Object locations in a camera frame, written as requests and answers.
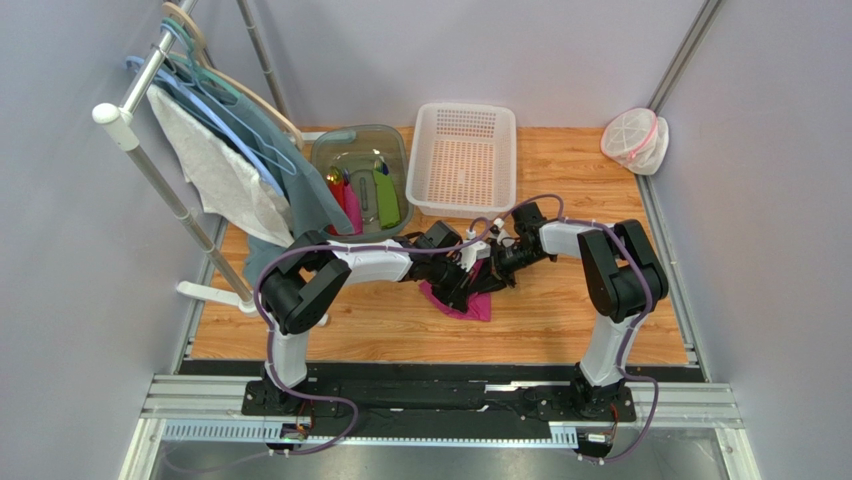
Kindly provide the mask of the magenta paper napkin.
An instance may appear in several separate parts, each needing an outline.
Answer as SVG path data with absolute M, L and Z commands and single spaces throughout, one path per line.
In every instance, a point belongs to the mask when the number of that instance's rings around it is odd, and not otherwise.
M 447 258 L 424 267 L 418 278 L 418 288 L 425 298 L 444 315 L 460 320 L 491 320 L 491 298 L 478 291 L 474 283 L 484 260 L 477 260 L 470 269 Z

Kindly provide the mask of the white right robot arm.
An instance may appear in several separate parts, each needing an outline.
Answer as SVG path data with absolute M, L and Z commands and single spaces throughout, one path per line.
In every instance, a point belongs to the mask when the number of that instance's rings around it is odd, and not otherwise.
M 517 271 L 559 256 L 580 260 L 596 320 L 587 350 L 571 382 L 576 415 L 598 418 L 618 398 L 635 334 L 664 299 L 668 279 L 637 220 L 612 225 L 547 219 L 534 201 L 510 213 L 516 239 L 491 241 L 492 253 L 477 274 L 473 290 L 490 293 L 516 284 Z

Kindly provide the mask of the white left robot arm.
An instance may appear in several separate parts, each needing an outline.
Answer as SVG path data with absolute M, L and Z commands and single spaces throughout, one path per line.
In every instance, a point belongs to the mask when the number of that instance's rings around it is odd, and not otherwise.
M 483 237 L 463 241 L 445 222 L 418 236 L 378 243 L 339 243 L 316 231 L 300 236 L 259 274 L 253 300 L 267 324 L 266 377 L 288 395 L 307 378 L 310 331 L 326 316 L 341 290 L 373 282 L 427 282 L 452 289 L 469 277 Z

